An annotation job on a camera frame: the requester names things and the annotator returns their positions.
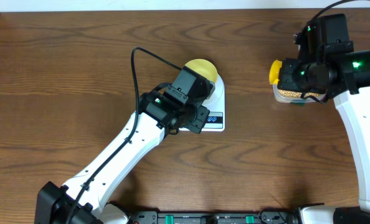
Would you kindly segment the yellow plastic scoop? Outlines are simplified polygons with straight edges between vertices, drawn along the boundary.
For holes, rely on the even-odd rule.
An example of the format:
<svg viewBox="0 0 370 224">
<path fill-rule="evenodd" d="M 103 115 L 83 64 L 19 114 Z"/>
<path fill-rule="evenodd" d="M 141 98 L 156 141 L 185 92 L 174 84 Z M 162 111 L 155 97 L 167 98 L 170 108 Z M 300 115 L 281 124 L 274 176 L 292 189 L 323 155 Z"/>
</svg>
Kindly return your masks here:
<svg viewBox="0 0 370 224">
<path fill-rule="evenodd" d="M 271 85 L 277 85 L 279 82 L 280 69 L 282 67 L 282 61 L 275 60 L 269 71 L 269 82 Z"/>
</svg>

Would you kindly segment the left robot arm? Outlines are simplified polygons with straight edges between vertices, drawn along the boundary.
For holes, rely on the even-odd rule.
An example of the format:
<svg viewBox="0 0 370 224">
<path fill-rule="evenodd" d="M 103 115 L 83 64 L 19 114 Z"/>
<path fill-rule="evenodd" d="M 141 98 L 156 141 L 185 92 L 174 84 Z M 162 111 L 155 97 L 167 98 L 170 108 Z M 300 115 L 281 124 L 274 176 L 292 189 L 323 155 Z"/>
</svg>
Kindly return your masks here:
<svg viewBox="0 0 370 224">
<path fill-rule="evenodd" d="M 199 134 L 210 111 L 208 96 L 153 90 L 136 99 L 136 110 L 122 131 L 82 171 L 62 186 L 46 183 L 37 195 L 35 223 L 122 222 L 120 210 L 106 213 L 112 193 L 134 166 L 166 136 L 181 128 Z"/>
</svg>

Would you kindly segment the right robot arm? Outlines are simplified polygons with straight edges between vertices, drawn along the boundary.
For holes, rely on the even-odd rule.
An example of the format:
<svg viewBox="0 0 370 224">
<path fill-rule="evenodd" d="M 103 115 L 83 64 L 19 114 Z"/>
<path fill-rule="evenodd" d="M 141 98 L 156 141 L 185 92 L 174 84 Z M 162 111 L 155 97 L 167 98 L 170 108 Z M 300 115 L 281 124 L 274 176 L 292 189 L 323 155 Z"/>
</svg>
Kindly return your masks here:
<svg viewBox="0 0 370 224">
<path fill-rule="evenodd" d="M 348 135 L 359 205 L 297 208 L 290 223 L 370 223 L 370 50 L 354 51 L 344 14 L 315 16 L 295 34 L 297 58 L 274 61 L 270 83 L 303 100 L 334 101 Z"/>
</svg>

